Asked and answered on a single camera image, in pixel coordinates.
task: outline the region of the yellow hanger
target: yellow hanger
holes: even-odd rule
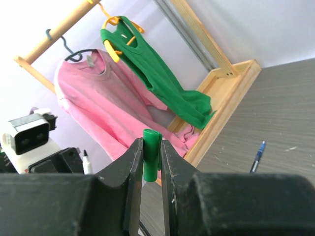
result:
[[[87,0],[90,4],[93,4],[93,0]],[[102,29],[106,28],[107,23],[110,23],[113,26],[116,26],[119,23],[120,17],[119,16],[110,16],[104,9],[103,5],[101,3],[98,3],[98,5],[100,6],[102,12],[107,16],[107,20],[104,22]],[[133,26],[135,26],[135,28],[140,32],[140,33],[144,33],[144,29],[141,28],[139,25],[137,25],[135,22],[131,22],[133,24]],[[130,45],[134,40],[135,40],[136,36],[133,36],[129,42],[127,43],[127,45]],[[110,57],[113,59],[114,62],[119,62],[120,58],[118,55],[123,54],[120,51],[115,51],[113,46],[110,44],[110,42],[108,40],[104,41],[104,46],[108,52],[108,54],[110,55]]]

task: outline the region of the clothes hanger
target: clothes hanger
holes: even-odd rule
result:
[[[102,26],[102,29],[105,29],[106,28],[106,25],[108,23],[110,23],[111,25],[117,25],[119,20],[121,18],[119,16],[113,16],[113,17],[110,17],[108,18],[103,26]],[[144,33],[144,29],[139,26],[138,24],[136,24],[135,22],[131,22],[133,24],[133,26],[140,32],[140,33]],[[136,36],[134,35],[127,43],[127,45],[129,46],[134,40],[136,39]],[[104,41],[104,46],[106,48],[106,51],[108,52],[108,54],[110,55],[110,57],[113,59],[114,62],[119,62],[120,58],[118,55],[121,55],[123,54],[121,51],[117,51],[117,50],[114,50],[113,46],[111,45],[111,43],[108,41],[108,40],[105,40]]]
[[[47,30],[46,30],[46,35],[47,35],[47,37],[48,37],[49,40],[53,40],[53,38],[52,38],[52,37],[50,36],[50,34],[49,34],[49,31],[50,31],[50,30],[51,30],[51,29],[47,29]],[[74,52],[67,46],[67,41],[66,41],[66,39],[65,39],[63,36],[61,36],[61,39],[63,40],[63,46],[64,46],[64,48],[66,48],[67,51],[70,52],[71,54],[74,54]],[[69,60],[72,61],[72,62],[79,62],[80,60],[82,60],[83,56],[82,56],[81,53],[76,53],[75,55],[78,55],[78,56],[79,56],[79,59],[69,58]]]
[[[76,60],[74,59],[73,57],[75,57],[76,55],[81,55],[81,53],[86,53],[86,52],[96,52],[97,53],[97,50],[96,49],[83,49],[83,50],[80,50],[76,53],[72,53],[70,56],[66,57],[64,60],[67,61],[67,60],[70,60],[70,61],[73,61],[73,60]]]
[[[93,4],[93,0],[87,0],[90,4]],[[119,23],[119,20],[121,19],[119,16],[110,16],[104,9],[103,5],[101,3],[98,3],[98,5],[100,6],[102,12],[107,16],[107,20],[104,22],[102,29],[106,28],[106,25],[108,23],[110,23],[113,26],[116,26]],[[137,25],[135,22],[131,22],[133,24],[133,26],[136,27],[136,29],[140,32],[140,33],[144,33],[144,29],[141,28],[139,25]],[[134,40],[136,39],[136,36],[133,36],[129,42],[127,43],[127,45],[130,45]],[[108,52],[108,54],[110,55],[110,57],[113,59],[114,62],[119,62],[120,58],[118,55],[123,54],[120,51],[115,51],[113,46],[110,44],[110,42],[108,40],[104,41],[104,46]]]

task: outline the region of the gray table surface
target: gray table surface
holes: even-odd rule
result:
[[[261,142],[258,173],[293,173],[315,184],[315,59],[265,68],[206,153],[202,172],[249,172]],[[161,187],[142,190],[140,219],[164,235]]]

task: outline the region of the wooden clothing rack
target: wooden clothing rack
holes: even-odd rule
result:
[[[53,83],[32,67],[32,63],[99,2],[100,0],[83,0],[67,18],[50,30],[49,34],[52,40],[44,37],[28,55],[25,57],[16,56],[14,60],[46,88],[55,93]],[[210,71],[198,88],[200,92],[211,97],[211,106],[217,112],[207,126],[200,130],[198,140],[185,155],[185,160],[196,167],[241,102],[261,68],[255,60],[231,64],[186,0],[171,0],[171,2],[220,66],[220,68]],[[175,117],[168,129],[172,132],[178,132],[186,125],[187,123],[182,119]],[[157,183],[161,185],[161,180],[158,179]]]

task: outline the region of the wooden base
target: wooden base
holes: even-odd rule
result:
[[[198,91],[211,97],[212,109],[217,112],[207,126],[203,130],[199,130],[201,133],[198,140],[185,155],[185,160],[195,167],[208,151],[261,71],[255,60],[237,63],[233,67],[239,72],[236,78],[228,78],[220,68],[214,69],[210,71],[198,88]],[[172,132],[178,132],[186,125],[185,121],[175,117],[168,129]],[[161,185],[160,179],[157,179],[156,182]]]

